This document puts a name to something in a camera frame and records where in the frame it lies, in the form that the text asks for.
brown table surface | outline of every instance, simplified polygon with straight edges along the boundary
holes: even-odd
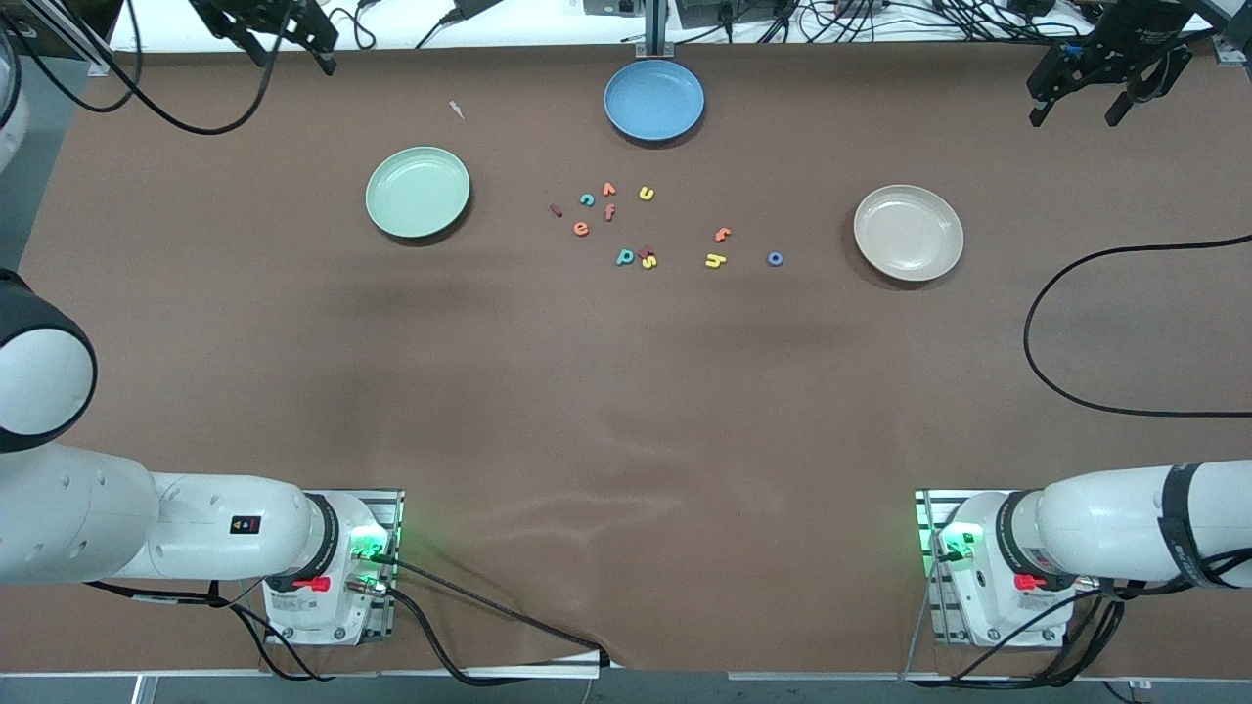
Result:
[[[1252,456],[1246,421],[1088,411],[1020,349],[1027,306],[1069,261],[1247,232],[1247,76],[1201,56],[1118,129],[1112,89],[1032,129],[1040,54],[684,48],[707,110],[669,149],[605,119],[621,48],[343,55],[334,78],[284,56],[253,122],[220,138],[138,105],[80,114],[23,267],[101,361],[64,441],[153,471],[403,487],[406,557],[631,668],[895,671],[923,589],[914,489]],[[259,71],[192,61],[144,86],[200,124],[238,114]],[[462,227],[424,248],[378,233],[362,200],[416,144],[458,154],[475,188]],[[597,207],[575,238],[578,195],[605,180],[617,219]],[[960,214],[950,276],[894,286],[856,253],[851,213],[889,183]],[[720,227],[734,234],[715,246]],[[645,244],[657,269],[613,266]],[[1040,363],[1107,402],[1247,407],[1249,268],[1252,248],[1079,269],[1040,309]],[[573,651],[406,589],[462,664]],[[228,614],[76,585],[0,594],[6,671],[257,664]],[[1248,678],[1249,626],[1241,595],[1134,603],[1092,673]],[[970,654],[928,640],[915,669]],[[313,661],[434,666],[407,618]]]

white plate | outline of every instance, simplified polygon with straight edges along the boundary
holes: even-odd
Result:
[[[856,208],[856,247],[874,268],[903,281],[930,281],[957,264],[965,233],[947,200],[916,185],[884,185]]]

gray floor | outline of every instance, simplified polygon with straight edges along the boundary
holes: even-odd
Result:
[[[75,90],[85,84],[85,65],[53,60],[54,70]],[[0,173],[0,267],[14,267],[30,236],[61,139],[74,116],[73,105],[55,91],[31,64],[25,64],[26,96],[33,125],[14,158]],[[114,115],[79,115],[85,120],[124,119]],[[20,644],[11,635],[3,648]],[[0,704],[123,704],[130,701],[134,678],[0,678]],[[447,678],[383,676],[341,678],[332,683],[284,683],[268,676],[162,678],[156,704],[343,704],[346,701],[423,703],[568,703],[578,704],[586,681],[535,681],[500,689],[473,689]],[[1124,685],[1119,685],[1124,693]],[[1252,684],[1157,683],[1152,701],[1233,704],[1252,701]],[[588,701],[597,704],[642,704],[684,701],[687,704],[853,704],[918,703],[947,704],[1013,701],[1013,704],[1116,704],[1096,683],[1075,683],[1058,690],[1024,693],[980,693],[924,690],[886,681],[730,681],[725,673],[644,673],[606,670],[593,685]]]

green plate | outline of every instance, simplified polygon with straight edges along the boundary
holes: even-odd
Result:
[[[452,224],[470,202],[470,172],[451,152],[411,147],[387,158],[366,187],[366,210],[396,237],[428,237]]]

plate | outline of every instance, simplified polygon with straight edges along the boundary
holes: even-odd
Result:
[[[470,202],[470,172],[438,147],[411,147],[378,164],[366,185],[366,210],[396,237],[428,237],[448,227]]]
[[[695,127],[704,113],[704,88],[696,74],[674,61],[635,61],[605,86],[605,113],[613,127],[635,139],[674,139]]]
[[[965,247],[957,212],[916,185],[885,185],[866,195],[856,208],[853,232],[869,263],[901,281],[948,273]]]

